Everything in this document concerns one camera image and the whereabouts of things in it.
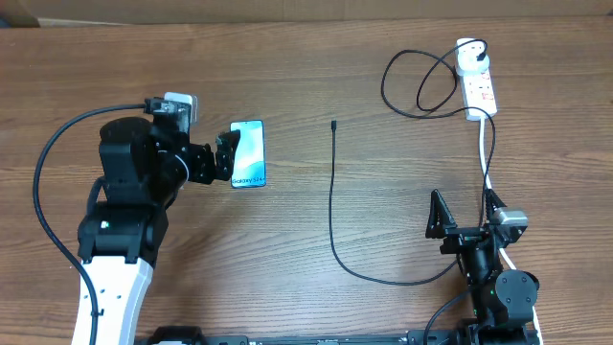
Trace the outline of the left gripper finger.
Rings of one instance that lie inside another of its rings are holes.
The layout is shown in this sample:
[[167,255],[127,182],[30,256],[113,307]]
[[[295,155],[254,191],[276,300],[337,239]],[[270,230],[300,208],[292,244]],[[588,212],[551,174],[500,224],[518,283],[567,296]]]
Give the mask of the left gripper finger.
[[217,151],[216,159],[216,179],[229,181],[232,178],[235,165],[235,154],[233,152]]
[[236,156],[239,140],[239,130],[219,133],[216,137],[216,154],[221,157],[234,158]]

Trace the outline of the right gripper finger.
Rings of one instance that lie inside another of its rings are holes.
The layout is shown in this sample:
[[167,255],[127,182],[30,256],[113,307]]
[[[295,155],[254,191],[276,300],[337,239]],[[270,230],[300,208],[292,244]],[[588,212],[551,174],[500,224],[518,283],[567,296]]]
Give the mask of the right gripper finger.
[[500,197],[492,190],[486,189],[485,191],[485,211],[484,223],[493,222],[494,224],[502,224],[505,218],[505,212],[507,211],[507,205],[500,199]]
[[430,194],[430,209],[425,237],[427,239],[443,239],[456,229],[457,223],[441,193],[437,189],[433,190]]

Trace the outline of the Galaxy smartphone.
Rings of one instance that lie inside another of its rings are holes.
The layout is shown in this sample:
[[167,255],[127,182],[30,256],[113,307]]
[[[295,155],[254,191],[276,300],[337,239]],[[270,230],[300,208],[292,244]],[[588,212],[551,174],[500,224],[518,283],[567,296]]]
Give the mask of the Galaxy smartphone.
[[232,187],[263,187],[266,184],[263,121],[233,122],[230,129],[240,134],[231,178]]

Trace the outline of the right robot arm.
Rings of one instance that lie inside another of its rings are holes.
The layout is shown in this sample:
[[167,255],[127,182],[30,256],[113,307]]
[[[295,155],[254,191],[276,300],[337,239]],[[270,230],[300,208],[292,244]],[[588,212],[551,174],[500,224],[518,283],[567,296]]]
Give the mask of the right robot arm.
[[[425,237],[440,239],[443,255],[453,255],[463,269],[467,290],[447,302],[431,317],[420,336],[424,344],[539,344],[538,331],[528,330],[534,320],[534,304],[540,284],[530,272],[505,269],[501,251],[517,242],[527,230],[525,212],[506,206],[486,190],[483,225],[461,228],[442,195],[431,193]],[[459,322],[454,330],[431,331],[443,311],[470,297],[474,317]]]

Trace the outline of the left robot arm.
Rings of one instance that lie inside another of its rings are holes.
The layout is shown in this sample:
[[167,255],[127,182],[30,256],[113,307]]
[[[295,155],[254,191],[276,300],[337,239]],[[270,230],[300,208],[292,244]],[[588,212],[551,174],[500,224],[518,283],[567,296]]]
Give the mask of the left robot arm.
[[191,143],[169,120],[127,117],[104,125],[99,154],[103,175],[92,187],[78,229],[86,277],[80,284],[73,343],[86,343],[85,318],[99,344],[131,344],[169,227],[167,210],[189,181],[230,179],[237,130],[216,137],[216,149]]

